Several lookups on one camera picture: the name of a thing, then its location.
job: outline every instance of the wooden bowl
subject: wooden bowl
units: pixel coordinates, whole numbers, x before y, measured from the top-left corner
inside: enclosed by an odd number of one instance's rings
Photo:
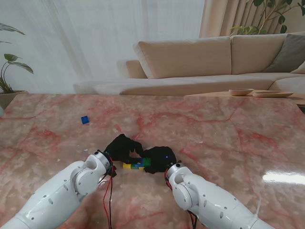
[[[293,92],[269,91],[269,92],[255,92],[254,97],[259,98],[285,98],[291,96]]]
[[[232,96],[243,96],[251,93],[254,89],[252,88],[234,88],[230,89],[229,93]]]

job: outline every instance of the beige sofa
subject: beige sofa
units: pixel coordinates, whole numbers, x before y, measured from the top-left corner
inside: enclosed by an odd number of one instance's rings
[[[285,90],[305,94],[305,74],[262,73],[286,34],[139,42],[139,60],[125,62],[129,79],[74,85],[81,94],[189,95],[230,88]]]

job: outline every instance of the sofa backrest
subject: sofa backrest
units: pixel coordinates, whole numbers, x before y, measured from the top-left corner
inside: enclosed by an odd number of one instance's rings
[[[280,52],[286,35],[236,35],[231,43],[229,37],[138,42],[134,49],[140,61],[126,65],[130,78],[138,79],[260,73]]]
[[[129,60],[126,61],[127,70],[129,77],[132,79],[147,79],[147,76],[141,67],[141,64],[138,60]]]
[[[134,50],[148,78],[231,74],[230,37],[138,42]]]
[[[280,52],[286,34],[231,37],[232,74],[260,73]]]

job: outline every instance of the pink marble surface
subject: pink marble surface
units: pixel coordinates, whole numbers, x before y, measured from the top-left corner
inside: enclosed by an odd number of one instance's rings
[[[85,160],[85,149],[103,150],[120,133],[171,147],[252,212],[261,196],[259,217],[276,229],[305,229],[305,116],[289,100],[52,94],[20,94],[0,118],[0,226],[53,175]],[[191,228],[163,174],[115,165],[114,229]],[[104,192],[59,228],[106,229]]]

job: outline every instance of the plant pot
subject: plant pot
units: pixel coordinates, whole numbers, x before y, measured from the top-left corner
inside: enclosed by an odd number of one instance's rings
[[[21,93],[28,93],[27,91],[16,91],[15,93],[3,94],[0,93],[0,107],[5,110],[5,108],[11,103],[16,95]]]

